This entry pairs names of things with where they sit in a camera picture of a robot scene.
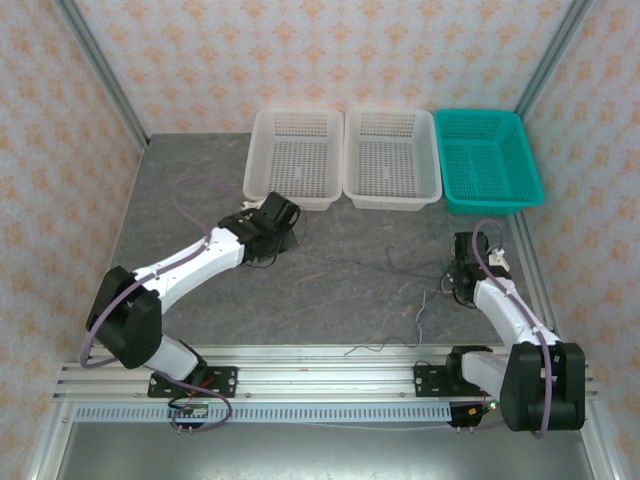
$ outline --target purple cable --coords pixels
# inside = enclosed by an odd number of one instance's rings
[[[498,279],[491,273],[489,268],[487,268],[487,265],[482,261],[482,257],[480,257],[480,253],[478,252],[478,245],[476,242],[478,239],[478,233],[480,232],[480,229],[482,228],[483,225],[487,225],[487,224],[497,225],[498,228],[500,229],[500,246],[502,248],[503,240],[505,237],[504,227],[497,220],[494,220],[492,218],[485,218],[484,220],[481,220],[480,222],[478,222],[478,224],[476,225],[476,228],[474,228],[473,230],[473,237],[471,240],[471,248],[473,248],[473,254],[476,257],[476,260],[478,261],[480,268],[482,268],[482,271],[487,275],[487,277],[491,279],[491,281],[495,284],[495,286],[498,287],[498,289],[502,293],[504,293],[505,296],[508,297],[514,303],[514,305],[518,308],[518,310],[520,310],[520,312],[524,315],[525,319],[527,320],[527,323],[529,324],[529,326],[535,329],[536,322],[534,321],[533,318],[531,318],[531,315],[529,315],[529,312],[527,311],[525,306],[522,304],[522,302],[518,300],[516,297],[512,296],[507,291],[505,286],[502,285],[498,281]],[[540,331],[536,331],[536,336],[538,337],[538,340],[540,340],[540,345],[542,346],[542,358],[544,360],[544,411],[542,413],[542,423],[540,425],[540,431],[532,432],[532,433],[534,437],[541,439],[544,437],[544,435],[547,433],[547,430],[549,429],[549,418],[551,417],[551,397],[552,397],[553,391],[552,391],[552,385],[551,385],[552,373],[551,373],[551,356],[549,355],[549,347],[547,345],[547,341],[544,338],[544,335],[542,335]]]
[[[94,341],[94,339],[96,337],[96,334],[100,330],[100,327],[102,327],[102,325],[107,320],[107,318],[109,317],[111,312],[113,312],[113,310],[118,305],[120,305],[120,303],[122,303],[129,295],[131,295],[137,288],[139,288],[144,283],[148,282],[149,280],[151,280],[155,276],[162,275],[164,273],[167,273],[167,272],[169,272],[169,271],[171,271],[171,270],[173,270],[175,268],[178,268],[178,267],[184,265],[187,262],[190,262],[191,260],[196,258],[198,255],[200,255],[202,252],[204,252],[207,249],[207,247],[209,246],[209,242],[211,241],[212,231],[202,221],[198,220],[196,217],[194,217],[189,212],[187,212],[187,210],[180,204],[180,202],[178,200],[178,186],[182,185],[185,182],[189,182],[189,181],[213,183],[219,189],[221,189],[222,191],[224,191],[225,193],[227,193],[228,195],[230,195],[234,199],[238,200],[240,203],[242,203],[242,201],[243,201],[242,198],[238,197],[238,195],[236,195],[235,193],[230,191],[226,187],[226,185],[224,185],[222,182],[220,182],[216,178],[214,178],[212,176],[208,176],[208,175],[207,176],[202,175],[202,176],[181,178],[180,180],[178,180],[174,184],[174,186],[173,186],[173,188],[171,190],[171,200],[173,201],[174,207],[176,208],[176,210],[181,215],[183,215],[187,219],[191,220],[198,227],[200,227],[200,229],[203,231],[204,236],[205,236],[204,241],[202,242],[202,244],[195,251],[193,251],[192,253],[190,253],[186,257],[181,258],[180,260],[176,260],[175,262],[173,262],[173,263],[171,263],[169,265],[166,265],[165,267],[159,268],[155,274],[150,273],[149,275],[145,275],[144,277],[136,280],[129,287],[124,289],[122,291],[122,293],[120,293],[120,295],[118,295],[116,298],[113,299],[113,301],[107,306],[107,308],[105,308],[104,311],[98,316],[96,321],[93,323],[93,326],[91,327],[91,330],[89,330],[87,332],[87,334],[85,335],[85,337],[84,337],[84,340],[82,342],[82,348],[80,349],[80,365],[82,365],[84,368],[103,367],[105,365],[109,365],[110,363],[113,363],[113,362],[117,361],[117,359],[115,357],[111,357],[111,358],[107,358],[107,359],[104,359],[104,360],[99,360],[97,362],[90,363],[89,362],[89,356],[91,355],[91,347],[93,345],[93,341]],[[220,420],[218,422],[215,422],[215,423],[212,423],[212,424],[209,424],[206,427],[201,427],[201,428],[198,428],[198,429],[192,429],[191,430],[192,432],[200,432],[200,431],[210,430],[212,428],[215,428],[215,427],[223,424],[224,422],[229,420],[229,418],[231,417],[231,414],[233,412],[233,409],[231,408],[231,403],[223,395],[221,395],[221,394],[219,394],[217,392],[214,392],[213,390],[209,390],[207,388],[202,388],[202,387],[198,387],[198,386],[195,386],[195,385],[189,385],[188,383],[181,382],[181,381],[176,380],[175,378],[171,377],[170,375],[168,375],[168,374],[166,374],[164,372],[157,371],[157,373],[160,376],[162,376],[163,378],[165,378],[166,380],[168,380],[169,382],[172,382],[175,385],[178,385],[178,386],[180,386],[182,388],[189,388],[192,391],[205,393],[205,394],[207,394],[207,395],[209,395],[211,397],[218,398],[218,399],[222,400],[225,403],[225,405],[227,406],[227,409],[228,409],[227,415],[222,420]],[[177,414],[180,413],[180,411],[182,411],[182,409],[179,410],[173,416],[172,421],[171,421],[171,425],[174,428],[176,428],[178,431],[180,431],[180,429],[179,429],[178,425],[175,422],[175,418],[176,418]]]

